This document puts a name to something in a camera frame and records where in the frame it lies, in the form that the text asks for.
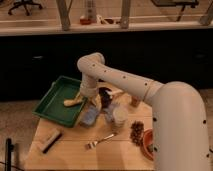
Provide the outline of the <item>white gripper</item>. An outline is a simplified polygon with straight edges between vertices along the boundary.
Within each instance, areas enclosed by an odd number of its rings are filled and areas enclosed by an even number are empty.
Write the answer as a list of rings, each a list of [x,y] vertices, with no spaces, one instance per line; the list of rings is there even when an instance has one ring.
[[[80,93],[87,98],[96,97],[98,94],[98,80],[83,74],[80,84]]]

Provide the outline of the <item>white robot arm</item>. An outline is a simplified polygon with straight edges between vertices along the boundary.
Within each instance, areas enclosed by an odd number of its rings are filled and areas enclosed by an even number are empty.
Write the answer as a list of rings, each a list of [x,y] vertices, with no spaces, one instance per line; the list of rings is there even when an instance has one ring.
[[[83,96],[96,96],[97,83],[103,80],[152,107],[155,171],[211,171],[206,108],[194,87],[108,67],[100,53],[79,58],[77,67]]]

